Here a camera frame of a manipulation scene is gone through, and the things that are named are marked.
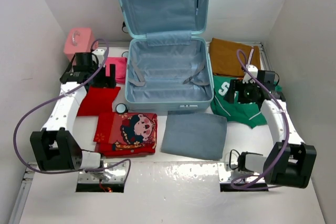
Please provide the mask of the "plain red cloth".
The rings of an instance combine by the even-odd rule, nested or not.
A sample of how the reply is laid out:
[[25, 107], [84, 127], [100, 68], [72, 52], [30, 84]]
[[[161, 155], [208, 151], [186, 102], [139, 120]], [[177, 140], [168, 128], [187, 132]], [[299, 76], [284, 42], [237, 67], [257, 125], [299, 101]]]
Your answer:
[[112, 103], [120, 90], [120, 87], [90, 87], [79, 107], [77, 116], [98, 116], [101, 113], [112, 112]]

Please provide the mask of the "green lettered jersey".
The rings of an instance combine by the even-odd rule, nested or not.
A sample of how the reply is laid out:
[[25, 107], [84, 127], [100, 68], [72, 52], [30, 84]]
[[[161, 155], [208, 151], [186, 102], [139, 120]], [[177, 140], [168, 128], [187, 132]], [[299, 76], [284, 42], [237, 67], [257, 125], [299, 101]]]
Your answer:
[[223, 116], [228, 122], [237, 122], [248, 125], [250, 128], [266, 125], [266, 119], [261, 114], [258, 105], [255, 103], [241, 104], [238, 103], [237, 93], [235, 93], [234, 103], [228, 103], [224, 100], [234, 77], [213, 76], [214, 81], [214, 98], [211, 102], [212, 112], [216, 115]]

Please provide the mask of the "pink cosmetic case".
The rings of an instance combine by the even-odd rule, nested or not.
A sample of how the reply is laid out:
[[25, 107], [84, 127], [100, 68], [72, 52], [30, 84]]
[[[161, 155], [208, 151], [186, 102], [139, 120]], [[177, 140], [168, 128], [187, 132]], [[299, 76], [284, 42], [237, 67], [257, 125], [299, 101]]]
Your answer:
[[77, 52], [89, 52], [95, 41], [93, 31], [89, 27], [72, 28], [64, 45], [64, 54], [71, 61]]

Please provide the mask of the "red cartoon print cloth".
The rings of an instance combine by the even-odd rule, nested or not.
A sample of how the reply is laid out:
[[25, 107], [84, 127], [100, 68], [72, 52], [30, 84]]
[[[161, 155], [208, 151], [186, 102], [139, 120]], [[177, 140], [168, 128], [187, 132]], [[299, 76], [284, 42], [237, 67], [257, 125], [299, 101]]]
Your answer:
[[155, 113], [101, 113], [93, 141], [105, 157], [151, 155], [157, 144]]

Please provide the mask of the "light blue suitcase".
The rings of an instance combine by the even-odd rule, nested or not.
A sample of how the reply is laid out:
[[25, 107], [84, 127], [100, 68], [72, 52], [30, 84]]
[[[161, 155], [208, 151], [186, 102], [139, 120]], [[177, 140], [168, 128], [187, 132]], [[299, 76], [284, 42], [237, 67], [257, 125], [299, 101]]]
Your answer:
[[205, 110], [214, 97], [209, 0], [119, 0], [131, 36], [124, 96], [132, 111]]

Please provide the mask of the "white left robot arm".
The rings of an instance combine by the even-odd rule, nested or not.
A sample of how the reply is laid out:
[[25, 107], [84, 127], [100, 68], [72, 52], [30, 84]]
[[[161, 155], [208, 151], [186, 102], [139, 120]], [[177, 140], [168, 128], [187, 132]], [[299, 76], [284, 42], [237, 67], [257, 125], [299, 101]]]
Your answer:
[[60, 99], [40, 131], [32, 132], [30, 143], [39, 171], [60, 174], [80, 170], [99, 172], [101, 155], [84, 150], [72, 135], [80, 105], [89, 88], [111, 90], [113, 75], [106, 76], [107, 49], [77, 52], [60, 78]]

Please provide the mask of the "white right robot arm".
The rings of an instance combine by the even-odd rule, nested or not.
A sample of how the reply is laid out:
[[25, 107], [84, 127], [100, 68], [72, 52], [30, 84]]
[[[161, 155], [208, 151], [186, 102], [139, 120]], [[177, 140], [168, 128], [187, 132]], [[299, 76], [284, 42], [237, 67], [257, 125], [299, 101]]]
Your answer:
[[286, 98], [276, 90], [275, 72], [243, 66], [241, 80], [230, 82], [225, 101], [256, 104], [266, 119], [273, 148], [267, 156], [242, 152], [231, 170], [242, 174], [259, 175], [267, 185], [306, 188], [317, 157], [317, 150], [307, 145], [297, 133], [287, 112]]

